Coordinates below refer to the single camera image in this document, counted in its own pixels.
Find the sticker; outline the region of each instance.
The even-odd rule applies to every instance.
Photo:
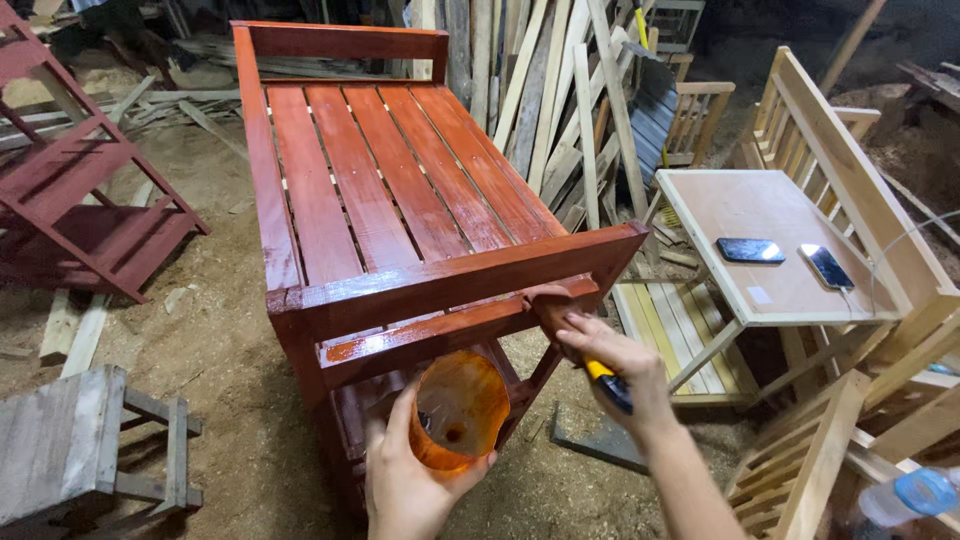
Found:
[[[763,287],[747,287],[747,292],[754,297],[754,302],[758,304],[773,304],[774,301],[767,296],[767,291]]]

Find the blue bottle cap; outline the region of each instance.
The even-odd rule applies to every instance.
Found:
[[[957,492],[949,479],[930,469],[918,469],[894,480],[894,493],[914,512],[935,516],[957,505]]]

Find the gray wooden stool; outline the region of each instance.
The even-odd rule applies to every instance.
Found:
[[[120,431],[148,422],[169,427],[165,483],[117,471]],[[104,496],[156,505],[97,535],[199,508],[203,492],[187,486],[186,439],[202,429],[187,415],[184,398],[164,403],[128,388],[127,372],[111,365],[0,402],[0,537],[59,537],[65,529],[56,521],[75,505]]]

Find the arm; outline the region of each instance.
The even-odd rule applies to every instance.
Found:
[[[557,338],[596,357],[630,387],[634,414],[627,416],[601,395],[596,385],[590,386],[607,415],[626,428],[646,455],[670,537],[746,538],[713,483],[693,438],[670,408],[666,369],[660,355],[614,332],[597,318],[570,313],[566,319],[576,330],[557,331]]]

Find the plywood tabletop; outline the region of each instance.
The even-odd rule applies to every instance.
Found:
[[[661,170],[657,178],[745,324],[844,324],[900,318],[879,277],[871,301],[870,262],[782,171]],[[716,247],[721,237],[773,240],[786,261],[779,265],[726,261]],[[855,285],[852,302],[819,281],[800,253],[801,244],[829,249]]]

